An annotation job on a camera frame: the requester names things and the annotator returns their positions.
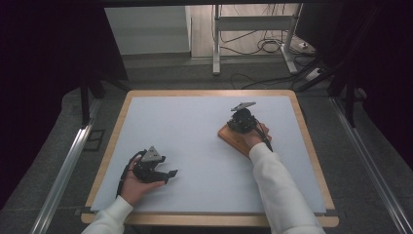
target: table leg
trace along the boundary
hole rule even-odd
[[[215,40],[213,42],[213,74],[214,75],[219,75],[221,73],[221,68],[220,68],[220,57],[219,57],[219,30],[218,30],[218,24],[219,24],[219,5],[215,5],[215,18],[214,18],[214,36]]]
[[[289,51],[289,47],[291,45],[292,35],[294,34],[302,5],[303,5],[302,3],[298,4],[297,8],[295,9],[294,15],[292,15],[288,34],[286,35],[285,43],[282,44],[280,47],[282,51],[282,55],[285,59],[286,65],[288,66],[289,73],[291,74],[298,73],[297,67],[295,67],[295,64],[294,64],[294,58],[292,57],[291,52]]]

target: wire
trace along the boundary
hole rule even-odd
[[[261,139],[264,141],[264,143],[267,145],[267,147],[268,147],[271,151],[273,151],[273,147],[271,147],[271,143],[270,143],[270,141],[268,140],[267,135],[265,134],[264,129],[263,129],[262,126],[261,126],[261,123],[260,123],[257,119],[255,119],[255,120],[257,121],[257,123],[258,123],[261,131],[260,131],[256,126],[254,126],[254,130],[261,136]]]
[[[241,38],[243,38],[243,37],[246,37],[247,35],[250,35],[250,34],[252,34],[252,33],[254,33],[254,32],[257,32],[257,31],[258,31],[258,30],[254,30],[254,31],[248,32],[248,33],[246,33],[246,34],[244,34],[244,35],[241,35],[241,36],[239,36],[239,37],[236,37],[236,38],[231,39],[231,40],[228,40],[228,41],[225,41],[224,39],[222,39],[222,33],[221,33],[221,31],[219,32],[219,36],[221,37],[221,41],[222,41],[222,42],[228,43],[228,42],[233,42],[233,41],[236,41],[236,40],[241,39]]]
[[[237,11],[237,8],[235,8],[235,4],[234,4],[234,10],[237,12],[237,15],[239,16],[240,15],[240,13]]]
[[[278,45],[278,46],[277,46],[276,49],[274,49],[274,50],[272,50],[272,51],[265,49],[265,46],[271,45],[271,44],[272,44],[272,45]],[[251,52],[251,53],[239,52],[239,51],[236,51],[236,50],[231,49],[231,48],[228,48],[228,47],[219,47],[219,48],[225,49],[225,50],[229,50],[229,51],[232,51],[232,52],[234,52],[234,53],[237,53],[237,54],[240,54],[240,55],[243,55],[243,56],[254,55],[254,54],[257,54],[257,53],[259,53],[259,52],[261,52],[261,51],[264,51],[264,52],[266,52],[266,53],[268,53],[268,54],[274,54],[274,53],[276,53],[277,51],[280,50],[280,44],[277,43],[275,40],[270,40],[270,39],[261,39],[261,40],[259,40],[258,43],[257,43],[257,47],[258,47],[258,50],[257,50],[257,51],[254,51],[254,52]]]
[[[210,33],[212,34],[212,41],[215,42],[215,37],[213,36],[213,6],[214,5],[211,5],[212,8],[210,9]]]
[[[286,83],[286,82],[291,82],[291,85],[290,85],[289,89],[293,90],[295,83],[302,80],[303,78],[305,78],[307,76],[307,74],[311,72],[311,68],[314,67],[317,63],[319,63],[318,58],[311,61],[307,66],[305,66],[303,69],[301,69],[300,72],[297,73],[297,74],[294,74],[294,75],[291,75],[291,76],[286,76],[286,77],[281,77],[281,78],[272,78],[272,79],[263,80],[263,81],[255,81],[254,79],[252,79],[252,78],[250,78],[246,75],[236,73],[233,76],[231,76],[231,84],[232,84],[233,88],[236,89],[235,86],[234,86],[234,83],[233,83],[233,77],[235,75],[241,75],[241,76],[244,76],[244,77],[248,78],[249,80],[253,81],[253,83],[241,87],[241,90],[245,90],[249,87],[252,87],[252,86],[255,86],[255,85],[258,85],[258,84],[261,84],[261,85],[264,85],[264,86],[274,86],[276,84]]]

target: metal stand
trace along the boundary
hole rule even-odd
[[[291,74],[297,73],[294,59],[289,52],[292,36],[301,11],[302,4],[298,4],[293,16],[273,17],[221,17],[219,5],[215,5],[213,45],[213,74],[220,74],[219,32],[221,31],[249,31],[249,30],[288,30],[285,43],[281,45],[282,55]]]

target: gray carpet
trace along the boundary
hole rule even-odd
[[[288,76],[281,58],[262,60],[226,59],[221,76],[213,76],[208,60],[153,58],[151,62],[125,60],[129,81],[134,89],[239,89],[254,81]],[[58,205],[48,233],[80,233],[87,224],[79,212],[88,198],[94,177],[111,136],[126,93],[103,82],[106,96],[98,110],[90,141],[85,145],[76,168]],[[291,83],[266,82],[251,89],[287,89]],[[397,233],[397,229],[347,137],[325,88],[328,81],[297,94],[305,114],[319,162],[340,216],[340,224],[326,233]],[[55,181],[61,164],[81,123],[80,93],[65,96],[63,109],[50,137],[13,196],[0,212],[1,233],[28,233]],[[361,104],[355,107],[357,130],[373,153],[395,195],[412,217],[413,174],[395,150],[370,122]],[[151,233],[268,233],[266,228],[193,228],[152,227]],[[125,233],[136,233],[127,227]]]

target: metal rail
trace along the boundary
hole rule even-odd
[[[86,128],[80,129],[76,135],[66,159],[58,172],[55,183],[53,184],[49,195],[30,230],[30,233],[46,233],[48,230],[52,218],[55,215],[57,205],[60,202],[61,196],[66,189],[67,183],[73,173],[77,160],[79,159],[79,155],[81,154],[86,140],[88,139],[88,135],[91,132],[92,126],[94,125],[94,119],[100,107],[100,103],[100,99],[95,99],[92,103],[91,120]]]
[[[403,233],[403,234],[412,234],[413,229],[412,229],[412,226],[409,220],[407,219],[407,215],[405,214],[402,206],[398,202],[392,190],[389,188],[388,184],[386,183],[386,180],[383,178],[383,175],[380,173],[379,169],[377,168],[373,160],[373,157],[370,155],[368,149],[364,145],[361,137],[359,136],[357,132],[357,129],[352,128],[350,123],[347,121],[346,116],[344,114],[344,107],[340,99],[338,97],[331,97],[330,100],[332,101],[336,109],[336,112],[352,144],[354,145],[358,156],[360,157],[363,163],[363,166],[367,170],[367,173],[370,176],[371,181],[376,187],[377,192],[379,193],[390,216],[392,217],[394,224],[398,229],[398,232]]]

